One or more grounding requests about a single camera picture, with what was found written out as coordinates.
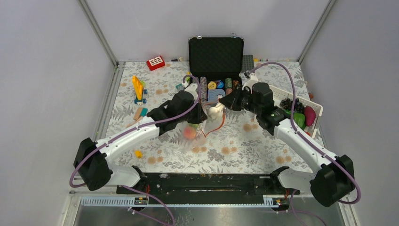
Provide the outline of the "orange peach toy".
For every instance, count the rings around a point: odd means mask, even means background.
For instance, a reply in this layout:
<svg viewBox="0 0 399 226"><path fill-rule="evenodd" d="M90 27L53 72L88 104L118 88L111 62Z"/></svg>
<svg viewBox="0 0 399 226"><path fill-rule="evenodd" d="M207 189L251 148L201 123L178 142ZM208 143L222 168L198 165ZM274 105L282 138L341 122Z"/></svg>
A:
<svg viewBox="0 0 399 226"><path fill-rule="evenodd" d="M197 135L197 131L195 128L188 126L183 130L183 136L188 139L188 140L193 140L195 139Z"/></svg>

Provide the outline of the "clear zip top bag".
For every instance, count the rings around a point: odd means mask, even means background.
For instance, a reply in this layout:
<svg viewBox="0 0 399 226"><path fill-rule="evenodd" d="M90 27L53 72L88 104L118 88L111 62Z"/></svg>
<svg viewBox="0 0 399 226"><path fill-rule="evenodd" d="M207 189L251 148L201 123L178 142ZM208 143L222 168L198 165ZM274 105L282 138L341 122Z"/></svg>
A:
<svg viewBox="0 0 399 226"><path fill-rule="evenodd" d="M214 133L215 131L219 130L225 123L225 108L223 111L223 117L219 118L217 120L212 120L211 118L208 117L208 109L210 107L215 106L219 101L214 101L214 102L206 102L202 104L202 110L204 111L205 115L207 116L207 119L201 122L199 125L199 128L197 129L197 135L195 139L193 140L188 140L183 136L183 130L188 127L187 122L183 122L178 128L180 129L180 141L179 144L182 148L191 148L195 147L198 145L202 145L205 143L206 139L210 137L211 133Z"/></svg>

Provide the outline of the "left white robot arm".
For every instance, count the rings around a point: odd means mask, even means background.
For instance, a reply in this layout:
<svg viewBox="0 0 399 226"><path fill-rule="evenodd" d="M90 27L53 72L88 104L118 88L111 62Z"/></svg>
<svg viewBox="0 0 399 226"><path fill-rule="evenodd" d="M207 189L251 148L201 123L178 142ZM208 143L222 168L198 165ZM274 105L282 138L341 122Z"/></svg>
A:
<svg viewBox="0 0 399 226"><path fill-rule="evenodd" d="M117 166L113 162L142 142L175 129L181 122L204 121L199 101L196 91L179 91L122 132L97 141L89 137L82 140L73 162L75 170L70 187L86 186L95 191L105 185L125 185L136 194L143 192L146 181L138 168Z"/></svg>

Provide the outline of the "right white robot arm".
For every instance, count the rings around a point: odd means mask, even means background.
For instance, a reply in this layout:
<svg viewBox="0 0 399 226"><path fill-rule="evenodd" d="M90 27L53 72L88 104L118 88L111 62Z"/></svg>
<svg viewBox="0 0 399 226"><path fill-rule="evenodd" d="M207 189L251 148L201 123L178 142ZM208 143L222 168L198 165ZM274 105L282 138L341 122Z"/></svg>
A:
<svg viewBox="0 0 399 226"><path fill-rule="evenodd" d="M358 188L351 158L337 156L305 134L287 112L275 105L268 84L238 87L219 102L230 110L255 114L262 129L286 143L311 168L311 173L289 167L273 171L270 188L274 193L281 194L288 188L310 192L321 205L329 207Z"/></svg>

